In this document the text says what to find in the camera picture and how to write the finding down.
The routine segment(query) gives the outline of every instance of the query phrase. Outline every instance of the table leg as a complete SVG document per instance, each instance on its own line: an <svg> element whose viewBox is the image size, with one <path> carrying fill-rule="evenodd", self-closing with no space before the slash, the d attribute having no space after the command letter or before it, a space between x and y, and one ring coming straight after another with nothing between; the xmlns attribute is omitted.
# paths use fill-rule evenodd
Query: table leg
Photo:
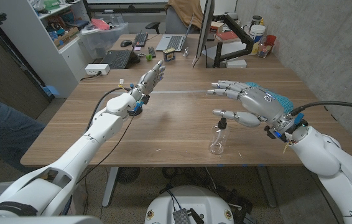
<svg viewBox="0 0 352 224"><path fill-rule="evenodd" d="M267 168L265 166L259 166L256 167L256 169L262 183L264 195L266 196L268 206L271 208L276 208L276 197L274 196L274 191L270 183L270 177L269 173L267 172Z"/></svg>
<svg viewBox="0 0 352 224"><path fill-rule="evenodd" d="M111 196L113 195L114 188L115 188L118 168L119 167L111 167L109 170L107 186L106 186L106 190L104 191L103 202L101 203L103 207L109 206L109 202L111 200Z"/></svg>

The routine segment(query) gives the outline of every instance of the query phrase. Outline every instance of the laptop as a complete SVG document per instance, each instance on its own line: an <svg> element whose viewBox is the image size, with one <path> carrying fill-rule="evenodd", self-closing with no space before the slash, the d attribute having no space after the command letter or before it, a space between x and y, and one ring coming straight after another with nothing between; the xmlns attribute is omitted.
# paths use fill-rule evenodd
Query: laptop
<svg viewBox="0 0 352 224"><path fill-rule="evenodd" d="M136 42L132 44L132 50L110 50L101 61L102 64L108 64L110 69L125 69L129 62L132 62L134 55L134 47Z"/></svg>
<svg viewBox="0 0 352 224"><path fill-rule="evenodd" d="M171 47L176 49L177 52L182 51L184 42L187 39L187 35L190 32L191 25L193 24L194 14L191 17L190 25L185 35L174 35L174 34L164 34L155 50L166 50Z"/></svg>

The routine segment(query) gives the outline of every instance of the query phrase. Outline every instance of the clear spray bottle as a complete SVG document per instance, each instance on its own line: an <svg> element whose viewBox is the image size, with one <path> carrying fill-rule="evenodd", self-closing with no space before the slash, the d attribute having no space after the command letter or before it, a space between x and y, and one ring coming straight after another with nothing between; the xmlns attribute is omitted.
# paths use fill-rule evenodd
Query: clear spray bottle
<svg viewBox="0 0 352 224"><path fill-rule="evenodd" d="M209 151L213 154L219 155L224 150L228 134L230 133L230 129L227 127L226 121L226 118L221 118L219 123L212 127Z"/></svg>

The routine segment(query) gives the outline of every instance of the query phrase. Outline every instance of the person's leg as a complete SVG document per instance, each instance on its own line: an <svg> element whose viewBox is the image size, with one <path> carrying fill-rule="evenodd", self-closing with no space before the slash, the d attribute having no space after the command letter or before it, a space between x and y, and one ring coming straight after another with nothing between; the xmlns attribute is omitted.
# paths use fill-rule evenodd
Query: person's leg
<svg viewBox="0 0 352 224"><path fill-rule="evenodd" d="M20 159L44 128L44 124L0 103L1 158L22 172L34 170L34 168L20 164Z"/></svg>

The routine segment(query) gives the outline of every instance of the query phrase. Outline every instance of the office chair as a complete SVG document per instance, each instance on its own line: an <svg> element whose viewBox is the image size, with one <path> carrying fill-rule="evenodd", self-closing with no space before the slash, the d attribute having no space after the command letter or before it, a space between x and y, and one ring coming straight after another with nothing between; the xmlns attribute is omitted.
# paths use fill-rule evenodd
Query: office chair
<svg viewBox="0 0 352 224"><path fill-rule="evenodd" d="M185 34L187 32L187 28L183 21L179 18L177 15L175 9L172 6L168 7L168 11L166 13L166 34ZM159 34L158 26L160 22L151 22L150 24L146 25L146 29L155 29L157 31L157 34ZM192 26L195 29L191 29L190 33L191 34L199 34L200 30L197 30L197 27L194 25Z"/></svg>

